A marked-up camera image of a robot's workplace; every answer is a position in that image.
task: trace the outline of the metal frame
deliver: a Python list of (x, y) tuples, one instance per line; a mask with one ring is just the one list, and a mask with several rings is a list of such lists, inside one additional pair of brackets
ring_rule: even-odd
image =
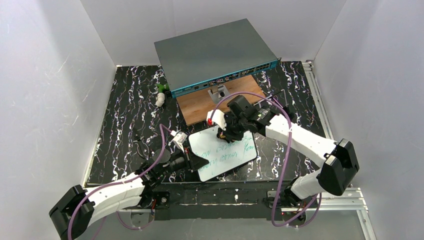
[[(314, 74), (314, 63), (312, 60), (306, 60), (302, 62), (303, 69), (305, 71), (306, 80), (309, 84), (313, 100), (316, 105), (316, 110), (318, 111), (319, 119), (321, 124), (325, 129), (325, 137), (329, 139), (334, 139), (333, 133), (330, 128), (329, 119), (327, 117), (326, 109), (323, 105), (323, 100), (321, 99), (320, 89), (317, 84), (317, 79)], [(362, 195), (361, 189), (359, 187), (353, 188), (349, 187), (346, 189), (342, 196), (334, 196), (327, 192), (322, 193), (321, 207), (320, 211), (334, 211), (334, 210), (348, 210), (356, 211), (358, 215), (358, 220), (362, 227), (362, 232), (366, 240), (376, 240), (376, 235), (371, 225), (370, 218), (368, 216), (368, 207), (365, 203), (364, 196)], [(309, 208), (306, 210), (315, 211), (315, 208)]]

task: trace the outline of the white board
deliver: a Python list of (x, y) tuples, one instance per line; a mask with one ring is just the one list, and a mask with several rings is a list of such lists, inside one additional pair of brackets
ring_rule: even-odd
[(188, 136), (193, 153), (209, 160), (208, 165), (197, 171), (202, 182), (256, 159), (258, 156), (254, 136), (250, 131), (244, 133), (241, 141), (227, 143), (217, 138), (218, 128), (218, 126), (210, 127)]

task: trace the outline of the white wall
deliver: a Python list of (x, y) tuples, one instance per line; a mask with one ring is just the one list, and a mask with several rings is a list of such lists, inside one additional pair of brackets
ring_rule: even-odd
[(424, 4), (347, 0), (315, 59), (331, 127), (381, 240), (423, 239)]
[(82, 182), (116, 67), (80, 1), (0, 13), (0, 238), (57, 240), (49, 210)]
[(346, 0), (81, 0), (116, 65), (157, 65), (154, 42), (247, 18), (277, 57), (313, 59)]

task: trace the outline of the marble countertop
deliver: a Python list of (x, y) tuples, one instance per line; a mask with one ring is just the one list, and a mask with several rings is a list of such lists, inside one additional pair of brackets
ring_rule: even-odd
[[(308, 85), (302, 63), (280, 62), (275, 69), (253, 75), (266, 96), (285, 89), (290, 110), (296, 114), (294, 122), (303, 128), (325, 137), (323, 126)], [(98, 137), (87, 185), (106, 184), (137, 170), (142, 159), (133, 144), (133, 129), (145, 137), (151, 152), (162, 146), (159, 124), (171, 130), (192, 133), (207, 128), (205, 122), (187, 126), (176, 99), (155, 106), (158, 90), (156, 84), (165, 84), (160, 66), (118, 67), (103, 124)], [(284, 104), (284, 95), (278, 100)], [(255, 134), (258, 157), (249, 163), (230, 170), (211, 181), (264, 181), (280, 177), (286, 145)], [(175, 146), (167, 146), (174, 152)], [(313, 172), (316, 166), (304, 155), (290, 151), (284, 180)], [(178, 171), (163, 175), (162, 182), (197, 182), (197, 173)]]

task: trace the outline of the wooden board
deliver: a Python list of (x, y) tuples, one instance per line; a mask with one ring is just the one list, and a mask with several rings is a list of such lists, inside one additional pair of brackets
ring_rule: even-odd
[[(224, 85), (230, 94), (236, 92), (252, 92), (265, 97), (261, 88), (251, 75), (226, 82)], [(212, 101), (212, 98), (208, 93), (208, 90), (210, 89), (211, 87), (208, 87), (176, 98), (187, 125), (204, 121), (207, 113), (215, 108), (216, 104)], [(257, 96), (247, 94), (244, 96), (251, 104), (260, 100)], [(219, 106), (219, 109), (224, 113), (229, 112), (230, 109), (227, 107), (227, 103), (232, 98), (233, 97), (223, 102)]]

